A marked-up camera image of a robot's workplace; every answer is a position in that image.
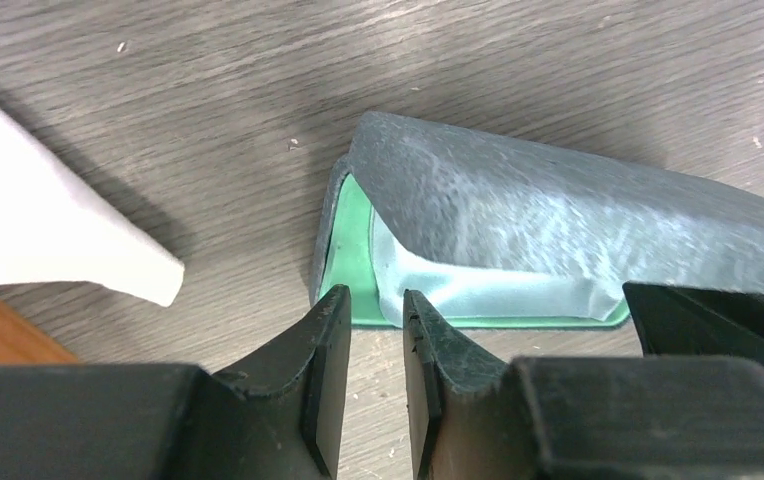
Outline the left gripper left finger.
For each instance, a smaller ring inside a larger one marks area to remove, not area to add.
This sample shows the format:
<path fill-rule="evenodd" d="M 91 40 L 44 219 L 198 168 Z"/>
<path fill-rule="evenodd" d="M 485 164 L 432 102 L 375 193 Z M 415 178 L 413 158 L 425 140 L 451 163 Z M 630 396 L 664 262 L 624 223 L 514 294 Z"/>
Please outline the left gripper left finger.
<path fill-rule="evenodd" d="M 0 479 L 333 479 L 351 296 L 213 373 L 195 364 L 0 366 Z"/>

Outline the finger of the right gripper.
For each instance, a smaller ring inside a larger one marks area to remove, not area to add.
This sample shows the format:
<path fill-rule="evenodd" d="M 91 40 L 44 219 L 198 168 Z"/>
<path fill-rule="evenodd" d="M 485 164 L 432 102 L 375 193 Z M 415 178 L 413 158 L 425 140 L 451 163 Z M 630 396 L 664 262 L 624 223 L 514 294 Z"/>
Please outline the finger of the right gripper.
<path fill-rule="evenodd" d="M 626 283 L 644 355 L 727 355 L 764 367 L 764 295 Z"/>

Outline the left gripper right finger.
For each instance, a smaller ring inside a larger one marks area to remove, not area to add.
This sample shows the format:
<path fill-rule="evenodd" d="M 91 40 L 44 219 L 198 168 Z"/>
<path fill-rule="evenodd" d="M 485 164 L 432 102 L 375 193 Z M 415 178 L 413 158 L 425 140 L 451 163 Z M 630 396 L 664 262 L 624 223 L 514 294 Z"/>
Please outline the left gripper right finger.
<path fill-rule="evenodd" d="M 418 479 L 764 479 L 764 367 L 727 355 L 505 362 L 403 300 Z"/>

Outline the light blue cleaning cloth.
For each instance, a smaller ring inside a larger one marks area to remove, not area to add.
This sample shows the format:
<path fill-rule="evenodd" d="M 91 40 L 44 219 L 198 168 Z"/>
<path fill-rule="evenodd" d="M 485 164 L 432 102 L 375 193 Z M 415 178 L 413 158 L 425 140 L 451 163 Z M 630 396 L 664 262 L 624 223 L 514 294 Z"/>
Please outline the light blue cleaning cloth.
<path fill-rule="evenodd" d="M 629 317 L 619 288 L 591 279 L 429 261 L 402 246 L 378 213 L 369 252 L 380 312 L 396 326 L 407 290 L 458 328 L 613 328 Z"/>

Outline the grey-blue glasses case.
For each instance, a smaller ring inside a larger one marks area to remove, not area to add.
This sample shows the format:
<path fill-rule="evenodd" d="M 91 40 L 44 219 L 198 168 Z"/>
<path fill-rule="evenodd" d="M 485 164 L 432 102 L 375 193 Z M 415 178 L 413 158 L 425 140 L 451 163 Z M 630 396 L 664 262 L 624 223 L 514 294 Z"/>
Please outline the grey-blue glasses case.
<path fill-rule="evenodd" d="M 308 281 L 380 312 L 378 213 L 429 261 L 764 294 L 764 198 L 702 177 L 401 115 L 363 114 L 324 196 Z"/>

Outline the white cloth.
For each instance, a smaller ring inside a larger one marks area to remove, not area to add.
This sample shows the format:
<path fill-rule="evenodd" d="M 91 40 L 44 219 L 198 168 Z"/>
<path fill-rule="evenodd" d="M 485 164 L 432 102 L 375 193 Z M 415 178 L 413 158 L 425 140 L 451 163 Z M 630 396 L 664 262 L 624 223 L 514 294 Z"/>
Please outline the white cloth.
<path fill-rule="evenodd" d="M 168 307 L 184 272 L 0 109 L 0 285 L 90 282 Z"/>

